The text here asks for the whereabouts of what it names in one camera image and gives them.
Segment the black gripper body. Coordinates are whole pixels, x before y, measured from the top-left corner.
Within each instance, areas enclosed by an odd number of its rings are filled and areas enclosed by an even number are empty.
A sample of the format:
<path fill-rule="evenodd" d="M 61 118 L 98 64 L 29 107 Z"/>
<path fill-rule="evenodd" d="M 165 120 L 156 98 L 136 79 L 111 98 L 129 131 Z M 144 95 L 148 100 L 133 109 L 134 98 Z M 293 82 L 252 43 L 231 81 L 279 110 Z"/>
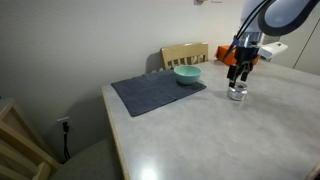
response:
<path fill-rule="evenodd" d="M 254 60 L 258 56 L 258 48 L 256 47 L 236 47 L 235 51 L 235 59 L 236 59 L 236 64 L 240 67 L 244 65 L 248 65 L 250 68 L 253 68 Z"/>

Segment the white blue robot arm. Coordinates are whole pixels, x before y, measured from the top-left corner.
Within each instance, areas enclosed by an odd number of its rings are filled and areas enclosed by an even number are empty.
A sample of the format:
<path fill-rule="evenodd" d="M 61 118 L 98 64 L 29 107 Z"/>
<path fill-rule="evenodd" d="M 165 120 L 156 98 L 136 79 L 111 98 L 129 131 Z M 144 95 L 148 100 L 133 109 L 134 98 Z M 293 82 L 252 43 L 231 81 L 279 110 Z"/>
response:
<path fill-rule="evenodd" d="M 253 69 L 253 60 L 258 56 L 263 34 L 283 36 L 295 31 L 318 3 L 319 0 L 245 0 L 240 28 L 228 49 L 228 53 L 235 49 L 236 59 L 228 70 L 229 86 L 234 88 L 238 77 L 246 81 Z"/>

